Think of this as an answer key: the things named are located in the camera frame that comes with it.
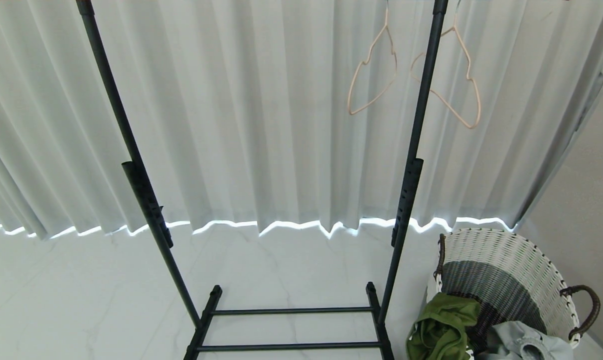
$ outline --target laundry basket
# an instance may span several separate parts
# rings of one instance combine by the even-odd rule
[[[489,328],[507,321],[521,321],[575,348],[601,307],[590,287],[567,286],[537,245],[503,230],[464,228],[441,234],[433,278],[429,293],[444,292],[481,304],[477,325],[466,331],[476,354],[487,348]],[[592,298],[592,310],[581,325],[571,297],[579,291]]]

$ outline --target beige wall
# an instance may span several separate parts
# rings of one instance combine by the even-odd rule
[[[565,162],[517,232],[550,257],[569,285],[585,284],[601,297],[590,334],[603,342],[603,94]],[[580,319],[588,297],[576,297]]]

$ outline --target floor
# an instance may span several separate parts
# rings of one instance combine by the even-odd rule
[[[437,261],[434,226],[407,237],[386,326],[398,360]],[[366,283],[381,297],[391,229],[215,224],[171,229],[173,254],[201,311],[215,284],[218,309],[367,306]],[[194,333],[149,231],[130,236],[76,233],[40,241],[0,230],[0,360],[181,360]],[[206,345],[375,340],[368,313],[227,316]],[[201,360],[380,359],[379,351],[206,353]],[[590,338],[578,360],[603,360]]]

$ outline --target basket handle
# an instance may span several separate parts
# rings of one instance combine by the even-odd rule
[[[590,295],[590,299],[592,300],[592,310],[590,310],[590,314],[588,314],[588,317],[585,319],[584,322],[582,322],[580,327],[576,327],[570,331],[570,333],[568,334],[568,338],[572,338],[575,334],[583,335],[585,332],[587,332],[597,320],[597,317],[599,316],[599,310],[601,310],[602,308],[602,302],[599,300],[599,296],[597,296],[595,290],[591,289],[586,285],[574,285],[571,287],[567,287],[565,289],[560,290],[559,294],[561,296],[571,296],[576,292],[581,291],[585,291],[588,293],[588,295]]]
[[[446,257],[446,235],[439,234],[439,262],[437,262],[437,269],[435,269],[434,274],[432,276],[443,275],[444,273],[444,257]]]

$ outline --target clothes rack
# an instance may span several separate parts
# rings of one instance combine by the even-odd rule
[[[175,259],[171,253],[173,241],[171,232],[166,226],[162,207],[153,191],[150,178],[144,166],[137,142],[133,135],[133,130],[128,122],[124,105],[117,90],[115,78],[108,63],[108,58],[104,45],[100,37],[100,30],[95,20],[95,11],[91,0],[77,0],[77,7],[81,14],[86,28],[86,34],[90,42],[95,61],[101,75],[103,86],[108,95],[112,111],[116,118],[121,136],[126,144],[130,161],[123,162],[121,166],[130,182],[130,187],[137,198],[139,207],[148,223],[148,227],[155,239],[157,248],[161,253],[166,267],[175,282],[183,304],[188,315],[194,323],[195,331],[190,345],[186,349],[184,360],[196,360],[200,353],[205,352],[227,352],[227,351],[299,351],[310,349],[361,349],[378,348],[383,360],[394,360],[391,342],[386,331],[386,315],[391,303],[391,294],[393,285],[397,276],[404,241],[409,227],[409,219],[415,195],[420,181],[420,175],[424,161],[417,158],[418,146],[420,144],[420,135],[426,113],[430,85],[433,79],[433,72],[439,48],[439,39],[444,25],[444,16],[448,0],[434,0],[432,10],[432,25],[428,39],[428,47],[423,66],[422,81],[419,88],[419,94],[415,109],[415,120],[410,137],[410,143],[406,158],[406,167],[404,169],[404,178],[399,194],[399,205],[397,207],[397,217],[395,226],[392,230],[390,244],[393,247],[390,268],[388,269],[388,278],[384,289],[381,305],[377,297],[375,285],[368,282],[366,285],[366,294],[368,295],[368,306],[360,307],[319,307],[302,309],[243,309],[243,310],[217,310],[217,304],[222,296],[222,287],[215,285],[210,292],[208,302],[201,312],[201,316],[196,310],[192,298],[181,276]],[[315,343],[292,343],[292,344],[232,344],[232,345],[203,345],[206,333],[208,332],[213,317],[233,316],[233,315],[272,315],[272,314],[308,314],[308,313],[359,313],[366,312],[372,315],[372,320],[377,334],[377,341],[358,341],[358,342],[315,342]]]

